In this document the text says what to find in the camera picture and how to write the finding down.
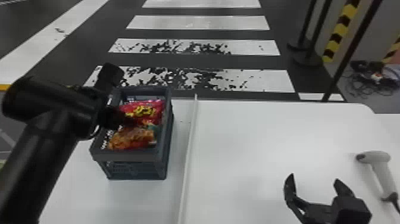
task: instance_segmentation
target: floor marking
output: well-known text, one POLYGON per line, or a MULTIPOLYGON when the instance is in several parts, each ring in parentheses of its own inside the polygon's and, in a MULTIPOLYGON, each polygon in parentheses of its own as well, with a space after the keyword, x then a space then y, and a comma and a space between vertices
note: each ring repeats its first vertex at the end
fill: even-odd
POLYGON ((258 0, 147 0, 144 8, 261 8, 258 0))
POLYGON ((17 2, 24 2, 24 1, 27 1, 27 0, 12 0, 12 1, 0 2, 0 6, 8 5, 8 4, 12 4, 12 3, 17 3, 17 2))
POLYGON ((9 87, 9 84, 0 84, 0 91, 6 91, 9 87))
POLYGON ((275 41, 117 39, 109 52, 279 56, 275 41))
POLYGON ((270 30, 263 15, 137 15, 127 29, 270 30))
POLYGON ((37 34, 0 59, 0 83, 10 84, 26 74, 108 0, 82 0, 37 34))
MULTIPOLYGON (((93 86, 101 66, 86 81, 93 86)), ((163 67, 121 66, 125 71, 122 86, 161 85, 174 89, 209 89, 214 91, 290 92, 292 82, 286 70, 241 69, 167 69, 163 67)))
POLYGON ((0 137, 5 140, 5 142, 10 145, 11 147, 15 146, 15 141, 7 135, 7 133, 3 132, 2 129, 0 129, 0 137))
MULTIPOLYGON (((301 100, 321 100, 324 94, 299 93, 301 100)), ((344 101, 341 94, 332 94, 329 101, 344 101)))

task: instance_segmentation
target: gray plastic crate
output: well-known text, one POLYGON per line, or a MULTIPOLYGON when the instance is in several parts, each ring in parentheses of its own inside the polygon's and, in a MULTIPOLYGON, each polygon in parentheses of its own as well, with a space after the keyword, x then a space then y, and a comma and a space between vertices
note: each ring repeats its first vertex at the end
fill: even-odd
POLYGON ((113 91, 111 98, 110 105, 114 106, 129 101, 163 99, 165 107, 157 144, 135 150, 110 150, 107 145, 114 131, 102 129, 90 147, 93 159, 99 163, 108 179, 165 179, 174 123, 171 90, 162 86, 125 87, 113 91))

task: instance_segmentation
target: stanchion base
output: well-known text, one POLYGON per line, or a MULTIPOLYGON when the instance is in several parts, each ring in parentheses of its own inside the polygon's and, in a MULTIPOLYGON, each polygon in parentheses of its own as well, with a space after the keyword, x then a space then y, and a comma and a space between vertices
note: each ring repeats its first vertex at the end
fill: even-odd
POLYGON ((299 44, 299 38, 293 38, 287 42, 287 48, 292 51, 306 51, 310 48, 310 41, 305 38, 302 44, 299 44))
POLYGON ((323 65, 322 58, 316 53, 313 53, 310 58, 306 58, 306 54, 306 52, 294 54, 293 60, 303 67, 320 67, 323 65))

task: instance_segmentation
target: stanchion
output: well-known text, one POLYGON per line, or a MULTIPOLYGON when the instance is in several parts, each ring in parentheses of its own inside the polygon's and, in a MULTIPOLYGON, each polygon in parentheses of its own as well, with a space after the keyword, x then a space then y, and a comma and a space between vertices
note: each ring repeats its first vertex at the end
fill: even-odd
POLYGON ((305 38, 305 35, 308 30, 308 26, 310 25, 311 17, 313 16, 316 3, 317 0, 311 0, 300 35, 298 36, 298 38, 293 38, 289 40, 289 42, 287 43, 287 47, 289 49, 294 51, 306 51, 308 48, 310 48, 310 41, 305 38))
POLYGON ((330 84, 328 90, 325 92, 324 97, 322 98, 322 102, 327 102, 338 84, 339 79, 342 77, 343 72, 345 71, 347 65, 349 64, 351 58, 353 57, 353 54, 355 50, 357 49, 358 45, 361 42, 361 39, 363 38, 365 32, 367 31, 369 25, 371 24, 372 19, 374 18, 376 12, 379 9, 380 4, 382 3, 382 0, 373 0, 370 8, 367 11, 367 14, 365 15, 364 20, 362 21, 360 28, 358 28, 357 33, 355 34, 353 41, 350 43, 350 46, 343 57, 342 62, 339 65, 339 68, 336 70, 335 76, 333 77, 333 82, 330 84))
POLYGON ((315 45, 317 44, 318 38, 320 37, 322 26, 324 25, 331 4, 332 0, 325 0, 322 12, 320 14, 320 18, 318 19, 317 26, 315 27, 315 31, 312 36, 311 45, 308 48, 307 53, 306 54, 299 53, 293 56, 293 59, 300 66, 306 66, 306 67, 322 66, 323 64, 322 58, 315 53, 315 45))

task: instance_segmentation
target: chip bag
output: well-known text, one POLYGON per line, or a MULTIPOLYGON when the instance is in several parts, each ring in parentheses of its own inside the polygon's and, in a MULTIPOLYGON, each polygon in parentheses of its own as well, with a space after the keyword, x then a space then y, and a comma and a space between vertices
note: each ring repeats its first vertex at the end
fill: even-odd
POLYGON ((160 99, 135 101, 120 106, 127 117, 135 118, 142 125, 158 125, 163 116, 163 108, 164 101, 160 99))
POLYGON ((111 150, 145 148, 153 141, 155 141, 153 130, 140 127, 123 127, 112 136, 108 148, 111 150))

